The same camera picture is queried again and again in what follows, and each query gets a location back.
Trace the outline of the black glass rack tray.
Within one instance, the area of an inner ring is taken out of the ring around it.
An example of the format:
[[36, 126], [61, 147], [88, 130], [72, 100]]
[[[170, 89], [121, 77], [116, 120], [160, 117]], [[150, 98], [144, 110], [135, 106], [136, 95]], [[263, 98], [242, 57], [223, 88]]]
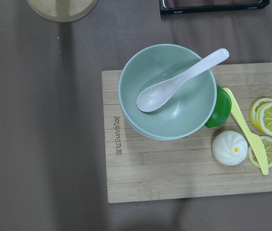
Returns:
[[160, 14], [263, 9], [270, 0], [160, 0]]

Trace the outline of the white plastic spoon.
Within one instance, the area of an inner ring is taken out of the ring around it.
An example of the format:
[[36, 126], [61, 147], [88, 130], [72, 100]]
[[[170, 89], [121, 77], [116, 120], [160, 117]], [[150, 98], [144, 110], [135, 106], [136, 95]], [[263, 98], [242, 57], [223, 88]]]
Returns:
[[143, 90], [137, 97], [137, 107], [142, 112], [152, 112], [159, 109], [167, 103], [178, 89], [187, 81], [211, 69], [228, 58], [229, 51], [227, 49], [221, 48], [214, 51], [177, 76], [156, 83]]

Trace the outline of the wooden cutting board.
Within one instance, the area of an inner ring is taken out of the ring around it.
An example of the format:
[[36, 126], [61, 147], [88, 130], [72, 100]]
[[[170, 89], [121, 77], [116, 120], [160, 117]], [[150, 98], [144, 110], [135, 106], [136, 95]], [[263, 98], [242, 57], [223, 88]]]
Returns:
[[120, 75], [119, 70], [102, 72], [109, 203], [272, 192], [272, 167], [263, 175], [248, 159], [227, 166], [213, 156], [215, 136], [241, 132], [232, 117], [220, 127], [202, 127], [174, 141], [153, 140], [135, 131], [119, 105]]

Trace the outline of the green stacked bowls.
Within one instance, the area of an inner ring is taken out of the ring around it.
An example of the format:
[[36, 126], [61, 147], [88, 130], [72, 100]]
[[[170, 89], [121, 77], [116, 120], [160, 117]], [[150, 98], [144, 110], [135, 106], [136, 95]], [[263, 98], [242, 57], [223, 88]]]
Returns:
[[170, 79], [199, 62], [192, 50], [175, 44], [158, 44], [136, 53], [125, 65], [119, 80], [119, 102], [128, 123], [140, 134], [170, 141], [199, 130], [216, 103], [216, 81], [208, 70], [186, 82], [161, 108], [140, 111], [136, 99], [147, 87]]

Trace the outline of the green lime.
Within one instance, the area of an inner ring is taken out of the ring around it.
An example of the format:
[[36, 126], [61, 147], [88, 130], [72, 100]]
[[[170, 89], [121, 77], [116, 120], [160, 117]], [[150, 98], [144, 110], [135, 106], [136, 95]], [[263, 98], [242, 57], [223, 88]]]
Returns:
[[223, 125], [230, 115], [231, 108], [232, 102], [228, 93], [222, 87], [217, 86], [216, 104], [205, 126], [213, 128]]

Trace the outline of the white toy bun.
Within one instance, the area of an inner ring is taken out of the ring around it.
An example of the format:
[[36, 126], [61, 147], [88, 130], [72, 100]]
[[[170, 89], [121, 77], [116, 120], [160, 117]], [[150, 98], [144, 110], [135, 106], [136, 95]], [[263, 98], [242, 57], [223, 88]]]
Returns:
[[212, 153], [222, 164], [238, 165], [247, 156], [247, 141], [238, 132], [224, 131], [214, 139]]

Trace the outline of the wooden mug tree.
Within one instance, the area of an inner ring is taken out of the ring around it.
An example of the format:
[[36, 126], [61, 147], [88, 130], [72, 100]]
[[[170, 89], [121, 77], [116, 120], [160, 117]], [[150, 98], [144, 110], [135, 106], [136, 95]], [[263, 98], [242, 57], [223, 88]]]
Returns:
[[28, 0], [27, 3], [41, 17], [66, 23], [88, 15], [96, 7], [98, 0]]

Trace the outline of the yellow plastic knife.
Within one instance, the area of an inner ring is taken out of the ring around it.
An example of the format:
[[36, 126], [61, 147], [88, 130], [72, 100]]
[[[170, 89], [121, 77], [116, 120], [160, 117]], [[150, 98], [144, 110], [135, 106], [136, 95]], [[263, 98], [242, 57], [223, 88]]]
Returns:
[[244, 116], [240, 110], [240, 107], [233, 93], [231, 92], [231, 90], [227, 87], [223, 87], [223, 90], [228, 94], [228, 96], [231, 99], [231, 104], [232, 104], [231, 115], [233, 116], [233, 118], [235, 119], [235, 121], [237, 122], [241, 130], [243, 131], [243, 134], [245, 135], [247, 141], [249, 142], [249, 145], [251, 146], [257, 158], [262, 174], [265, 176], [268, 175], [269, 167], [268, 167], [267, 155], [266, 155], [265, 147], [262, 143], [260, 136], [251, 132], [251, 130], [249, 129], [244, 119]]

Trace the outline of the lemon slice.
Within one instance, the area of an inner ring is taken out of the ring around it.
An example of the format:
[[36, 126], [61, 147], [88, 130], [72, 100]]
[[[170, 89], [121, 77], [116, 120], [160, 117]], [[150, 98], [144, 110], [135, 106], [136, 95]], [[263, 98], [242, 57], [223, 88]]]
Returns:
[[[265, 151], [266, 151], [268, 168], [271, 168], [272, 167], [272, 138], [268, 137], [268, 136], [260, 136], [260, 138], [262, 140], [262, 143], [263, 143]], [[251, 146], [248, 147], [247, 156], [253, 166], [260, 168], [260, 165], [257, 161], [257, 158], [256, 158]]]
[[249, 110], [249, 119], [255, 128], [272, 136], [272, 99], [255, 101]]

